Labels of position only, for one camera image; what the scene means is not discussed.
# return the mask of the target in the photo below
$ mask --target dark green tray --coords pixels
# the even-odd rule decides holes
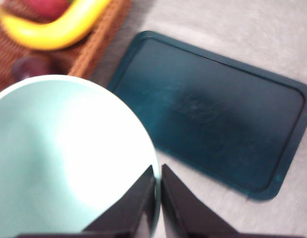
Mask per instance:
[[[306,85],[149,31],[109,90],[162,151],[259,200],[278,193],[307,126]]]

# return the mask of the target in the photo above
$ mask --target banana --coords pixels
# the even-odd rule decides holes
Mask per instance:
[[[0,24],[15,42],[34,50],[58,50],[85,37],[111,0],[75,0],[54,22],[40,24],[0,6]]]

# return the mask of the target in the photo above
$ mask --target floor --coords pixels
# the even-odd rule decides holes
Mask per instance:
[[[91,80],[106,86],[132,38],[144,30],[307,84],[307,0],[134,0]],[[167,163],[238,231],[307,237],[307,129],[279,194],[268,202],[248,200],[176,159],[157,154],[160,164]],[[163,216],[155,237],[165,237]]]

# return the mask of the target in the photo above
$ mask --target fruit basket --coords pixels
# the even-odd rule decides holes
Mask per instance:
[[[39,52],[48,56],[63,74],[88,78],[129,12],[132,0],[112,0],[91,33],[78,43],[56,51],[32,51],[11,40],[0,26],[0,91],[16,82],[11,67],[21,56]],[[20,0],[5,0],[15,15],[42,22]]]

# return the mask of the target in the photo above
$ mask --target mint green bowl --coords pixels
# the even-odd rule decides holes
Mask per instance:
[[[141,122],[97,84],[43,75],[0,92],[0,238],[79,232],[149,165],[159,182]]]

